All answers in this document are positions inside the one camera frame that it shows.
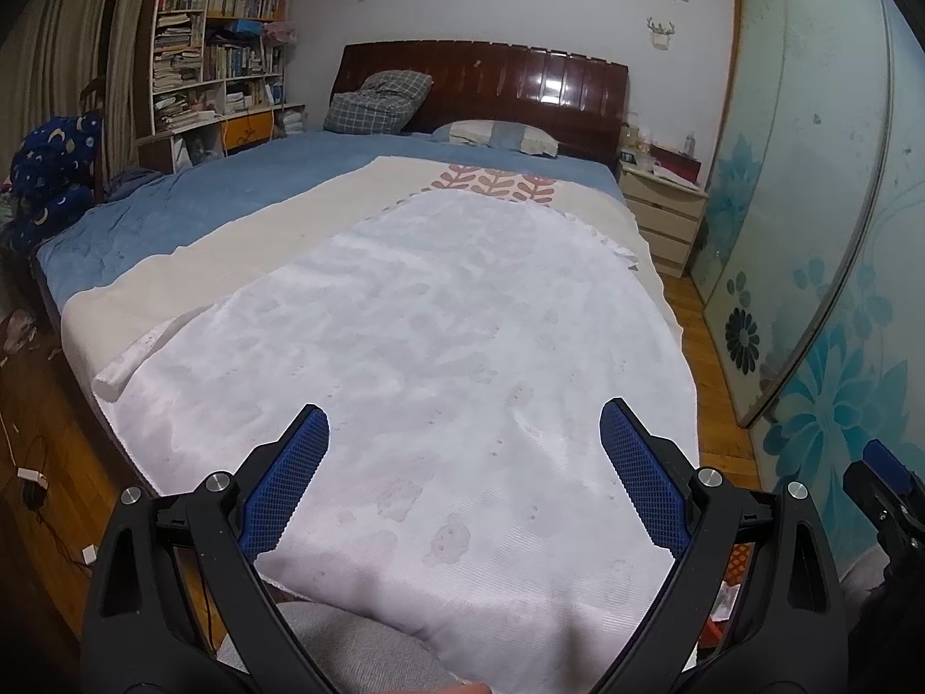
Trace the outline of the person's left hand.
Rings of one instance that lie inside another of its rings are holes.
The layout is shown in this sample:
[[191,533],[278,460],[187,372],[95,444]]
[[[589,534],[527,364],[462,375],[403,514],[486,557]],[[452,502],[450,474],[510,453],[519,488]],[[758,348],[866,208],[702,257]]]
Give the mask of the person's left hand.
[[436,686],[436,688],[417,689],[388,689],[378,694],[493,694],[493,690],[486,683],[452,683],[451,685]]

